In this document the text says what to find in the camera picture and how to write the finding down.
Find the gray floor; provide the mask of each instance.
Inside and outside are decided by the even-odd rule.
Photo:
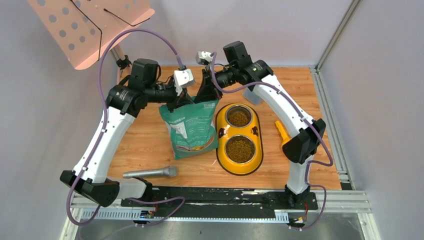
[[[314,221],[308,214],[308,222]],[[82,239],[99,240],[116,230],[134,225],[127,220],[94,220],[80,227]],[[355,213],[327,213],[312,229],[296,232],[286,224],[166,221],[152,227],[130,227],[108,240],[363,240]]]

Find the stainless steel bowl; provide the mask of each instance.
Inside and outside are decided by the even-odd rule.
[[[234,141],[239,141],[239,140],[242,140],[242,141],[248,143],[249,146],[251,147],[251,149],[253,150],[253,155],[252,155],[252,157],[248,161],[245,161],[245,162],[236,162],[233,159],[231,159],[230,156],[228,156],[227,151],[228,151],[229,144],[233,143]],[[255,157],[255,155],[256,155],[256,147],[255,147],[255,144],[253,143],[253,141],[249,137],[247,137],[245,135],[234,135],[234,136],[230,137],[228,139],[228,141],[226,141],[226,143],[225,143],[225,155],[226,155],[226,157],[229,160],[233,161],[236,164],[246,164],[246,163],[250,162]]]
[[[245,115],[246,115],[247,120],[248,120],[248,124],[246,124],[246,125],[244,125],[244,126],[234,126],[233,124],[231,124],[231,122],[229,121],[230,116],[231,116],[232,114],[234,114],[234,113],[238,113],[238,112],[241,112],[241,113],[243,113],[243,114],[245,114]],[[228,123],[231,127],[241,129],[241,128],[244,128],[244,127],[246,127],[246,126],[248,126],[249,124],[251,124],[251,123],[252,123],[252,120],[253,120],[253,114],[252,114],[252,111],[251,111],[249,108],[247,108],[247,107],[245,107],[245,106],[243,106],[243,105],[234,105],[234,106],[231,106],[230,108],[228,108],[228,109],[226,110],[226,112],[225,112],[225,120],[226,120],[226,122],[227,122],[227,123]]]

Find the green bag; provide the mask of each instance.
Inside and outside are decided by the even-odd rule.
[[[219,100],[181,106],[171,113],[159,107],[172,143],[175,159],[202,154],[218,148],[214,113]]]

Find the gray microphone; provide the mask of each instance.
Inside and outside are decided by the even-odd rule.
[[[175,177],[177,175],[176,166],[167,166],[158,169],[140,170],[140,171],[128,171],[123,174],[124,179],[130,178],[146,178],[146,177]]]

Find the wood grain surface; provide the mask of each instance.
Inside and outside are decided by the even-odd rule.
[[[176,69],[175,66],[163,66],[160,79],[165,81]],[[201,69],[198,66],[191,67],[196,79],[196,84],[188,90],[191,96],[196,95],[202,81]],[[281,85],[300,107],[315,119],[321,118],[320,105],[309,68],[274,67],[273,70]],[[239,86],[235,84],[228,89]],[[124,135],[108,175],[122,178],[122,174],[129,171],[176,166],[178,175],[175,177],[149,177],[146,180],[157,186],[284,188],[289,178],[289,160],[280,148],[282,140],[275,126],[277,116],[264,102],[257,106],[249,103],[243,98],[242,91],[224,94],[215,113],[230,103],[248,104],[259,116],[264,157],[262,165],[256,172],[247,176],[229,174],[218,162],[213,164],[217,159],[215,150],[175,160],[167,128],[159,114],[160,104],[149,103]],[[324,135],[324,141],[330,148],[327,134]],[[329,161],[322,146],[319,146],[314,159],[326,163]],[[309,179],[311,183],[324,185],[329,190],[341,189],[335,166],[312,164]]]

